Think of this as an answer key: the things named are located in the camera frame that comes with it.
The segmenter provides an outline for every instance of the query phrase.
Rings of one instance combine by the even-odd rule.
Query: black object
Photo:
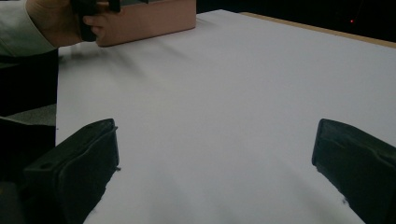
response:
[[[23,169],[55,147],[55,127],[0,119],[0,133],[0,181],[21,186]]]
[[[312,163],[366,224],[396,223],[396,148],[353,126],[322,119]]]
[[[14,183],[0,182],[0,223],[25,224],[20,196]]]
[[[73,11],[78,14],[81,38],[84,41],[95,41],[96,35],[91,31],[91,26],[86,25],[82,18],[93,16],[96,13],[96,0],[71,0]],[[120,0],[108,0],[111,11],[120,12]]]
[[[23,213],[27,224],[84,222],[119,169],[116,129],[113,119],[89,124],[25,166],[24,178],[13,173],[18,176],[9,179],[18,180],[15,189],[22,206],[17,212]],[[10,188],[7,198],[18,204]],[[7,209],[0,204],[0,218],[11,220],[5,213]]]

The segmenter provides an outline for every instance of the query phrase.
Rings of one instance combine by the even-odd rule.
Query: table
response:
[[[60,49],[57,143],[113,118],[121,171],[86,223],[363,223],[311,164],[320,119],[396,146],[396,49],[227,11]]]

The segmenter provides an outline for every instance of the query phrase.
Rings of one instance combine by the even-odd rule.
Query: finger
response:
[[[106,35],[106,30],[103,27],[93,26],[91,30],[98,39],[102,39]]]
[[[90,26],[101,26],[104,27],[108,24],[106,17],[104,16],[84,16],[82,18],[85,24]]]

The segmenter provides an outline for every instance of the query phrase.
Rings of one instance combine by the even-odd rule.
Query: pink box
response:
[[[196,0],[160,0],[122,7],[107,16],[106,35],[96,42],[101,47],[193,29]]]

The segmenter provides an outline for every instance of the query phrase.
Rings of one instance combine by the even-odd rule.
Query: white table surface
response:
[[[361,224],[311,164],[318,122],[396,146],[396,49],[213,11],[60,54],[57,143],[119,126],[122,170],[86,223]]]

